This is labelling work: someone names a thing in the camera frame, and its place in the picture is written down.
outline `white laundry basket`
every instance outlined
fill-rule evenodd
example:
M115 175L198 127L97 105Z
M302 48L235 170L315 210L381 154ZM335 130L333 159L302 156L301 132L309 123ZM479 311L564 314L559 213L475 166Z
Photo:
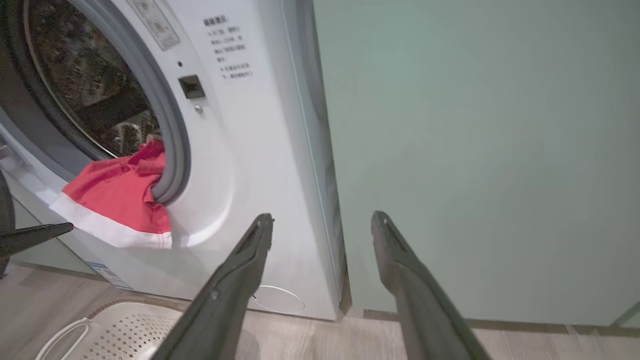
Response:
M153 298L113 300L55 334L36 360L150 359L185 308ZM64 354L60 355L59 349L52 351L66 336L78 332L79 338Z

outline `floor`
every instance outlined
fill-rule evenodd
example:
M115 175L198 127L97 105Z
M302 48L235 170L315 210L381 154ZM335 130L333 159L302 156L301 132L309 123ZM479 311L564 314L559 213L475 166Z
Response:
M34 359L70 322L117 297L96 275L13 265L0 281L0 358ZM353 309L348 294L336 322L247 311L236 359L406 359L392 314ZM640 331L470 322L496 359L639 359Z

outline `front-load washing machine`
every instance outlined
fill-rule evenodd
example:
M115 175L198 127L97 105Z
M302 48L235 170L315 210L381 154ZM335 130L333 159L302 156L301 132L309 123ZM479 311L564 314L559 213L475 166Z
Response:
M61 238L121 288L193 298L260 213L249 308L335 319L344 250L311 0L2 0L0 166L42 223L90 161L161 135L170 250Z

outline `green wall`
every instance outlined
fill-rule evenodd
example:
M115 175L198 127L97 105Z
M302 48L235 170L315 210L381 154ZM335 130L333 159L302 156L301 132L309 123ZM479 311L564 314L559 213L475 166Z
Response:
M467 318L640 300L640 2L317 0L353 305L386 211Z

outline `instruction sticker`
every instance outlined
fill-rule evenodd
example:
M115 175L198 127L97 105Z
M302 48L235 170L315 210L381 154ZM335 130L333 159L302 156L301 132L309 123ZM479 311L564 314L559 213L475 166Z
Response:
M202 24L215 56L214 65L217 65L218 74L222 79L237 81L252 78L252 61L243 29L225 14L206 17L202 19Z
M126 282L122 281L121 278L119 278L116 274L114 274L111 270L109 270L108 267L104 266L104 264L91 263L89 261L87 261L86 263L87 265L92 267L95 270L95 272L102 275L105 279L107 279L107 281L109 281L111 284L113 284L117 288L133 290L132 287L127 285Z
M138 17L154 37L160 49L167 50L178 44L180 38L166 19L155 0L127 0Z

